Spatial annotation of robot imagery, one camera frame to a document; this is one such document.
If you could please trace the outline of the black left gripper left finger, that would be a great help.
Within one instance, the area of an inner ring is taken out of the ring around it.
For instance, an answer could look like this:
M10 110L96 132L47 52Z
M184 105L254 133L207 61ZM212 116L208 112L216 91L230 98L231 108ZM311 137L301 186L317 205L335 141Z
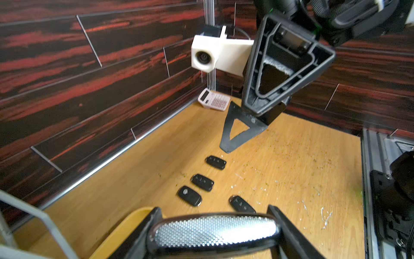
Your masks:
M148 255L147 235L152 226L163 219L160 207L153 208L124 242L109 256L109 259L145 259Z

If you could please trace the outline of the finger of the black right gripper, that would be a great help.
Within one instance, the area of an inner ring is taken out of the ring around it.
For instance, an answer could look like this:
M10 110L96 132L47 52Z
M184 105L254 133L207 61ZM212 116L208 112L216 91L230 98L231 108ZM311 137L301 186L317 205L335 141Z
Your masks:
M231 153L266 129L265 123L244 112L232 101L224 122L220 148L225 153Z

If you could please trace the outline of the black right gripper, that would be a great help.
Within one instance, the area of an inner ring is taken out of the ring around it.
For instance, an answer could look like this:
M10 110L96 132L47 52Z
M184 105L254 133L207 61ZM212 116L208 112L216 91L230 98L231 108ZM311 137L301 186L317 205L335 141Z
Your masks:
M399 1L254 1L262 19L246 65L242 108L261 116L318 79L341 45L382 26Z

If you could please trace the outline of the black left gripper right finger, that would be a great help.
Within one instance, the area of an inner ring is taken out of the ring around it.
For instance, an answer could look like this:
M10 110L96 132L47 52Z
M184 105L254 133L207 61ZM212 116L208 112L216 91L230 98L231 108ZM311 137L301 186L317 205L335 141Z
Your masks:
M281 228L278 244L270 249L273 259L325 258L278 207L269 205L267 214L274 216Z

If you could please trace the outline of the black three-button car key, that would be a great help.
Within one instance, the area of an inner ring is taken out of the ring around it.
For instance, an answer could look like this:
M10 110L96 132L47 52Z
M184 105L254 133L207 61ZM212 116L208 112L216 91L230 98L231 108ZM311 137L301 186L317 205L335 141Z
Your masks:
M226 161L225 160L223 160L219 157L213 156L213 155L208 156L205 159L205 161L208 165L210 165L210 166L212 166L216 169L219 169L219 170L223 170L226 166Z

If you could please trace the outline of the silver-edged car key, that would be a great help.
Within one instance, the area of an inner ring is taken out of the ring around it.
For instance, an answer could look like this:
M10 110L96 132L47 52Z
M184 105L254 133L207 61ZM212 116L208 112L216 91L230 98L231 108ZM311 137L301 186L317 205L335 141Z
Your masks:
M272 248L280 235L280 225L266 214L195 214L153 225L146 245L157 257L226 258Z

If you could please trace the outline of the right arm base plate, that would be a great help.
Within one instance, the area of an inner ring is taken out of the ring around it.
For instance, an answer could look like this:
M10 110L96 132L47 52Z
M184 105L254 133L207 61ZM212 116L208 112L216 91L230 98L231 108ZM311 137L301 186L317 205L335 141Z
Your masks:
M376 234L380 239L405 251L414 226L414 203L393 179L382 172L370 172Z

